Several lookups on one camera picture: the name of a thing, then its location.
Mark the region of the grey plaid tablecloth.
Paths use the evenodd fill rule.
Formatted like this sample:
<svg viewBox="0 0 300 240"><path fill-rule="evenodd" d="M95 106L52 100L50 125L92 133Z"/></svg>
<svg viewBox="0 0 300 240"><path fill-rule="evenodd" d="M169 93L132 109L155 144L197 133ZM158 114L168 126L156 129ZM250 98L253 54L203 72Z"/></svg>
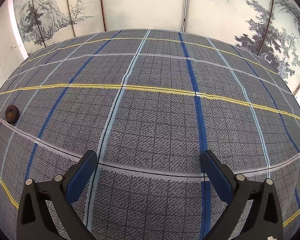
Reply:
<svg viewBox="0 0 300 240"><path fill-rule="evenodd" d="M9 124L8 105L19 108ZM237 46L136 29L67 39L0 85L0 229L16 238L27 179L99 158L73 208L96 239L200 239L224 211L200 166L211 150L274 181L283 237L300 228L300 106L275 68Z"/></svg>

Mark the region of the dark brown fruit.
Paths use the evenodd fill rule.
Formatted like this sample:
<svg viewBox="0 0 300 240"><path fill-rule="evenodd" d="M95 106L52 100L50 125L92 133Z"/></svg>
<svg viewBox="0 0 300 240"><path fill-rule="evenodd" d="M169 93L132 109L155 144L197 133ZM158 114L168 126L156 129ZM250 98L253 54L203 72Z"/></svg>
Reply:
<svg viewBox="0 0 300 240"><path fill-rule="evenodd" d="M15 124L19 119L19 108L15 105L8 105L5 111L5 118L9 124Z"/></svg>

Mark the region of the painted folding screen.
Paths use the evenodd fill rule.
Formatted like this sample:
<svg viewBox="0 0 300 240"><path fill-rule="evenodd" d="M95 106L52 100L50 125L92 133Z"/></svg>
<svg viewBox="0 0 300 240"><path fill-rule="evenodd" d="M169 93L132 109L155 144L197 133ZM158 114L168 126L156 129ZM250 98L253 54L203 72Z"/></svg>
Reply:
<svg viewBox="0 0 300 240"><path fill-rule="evenodd" d="M295 0L12 0L25 49L116 29L215 38L268 61L300 105L300 7Z"/></svg>

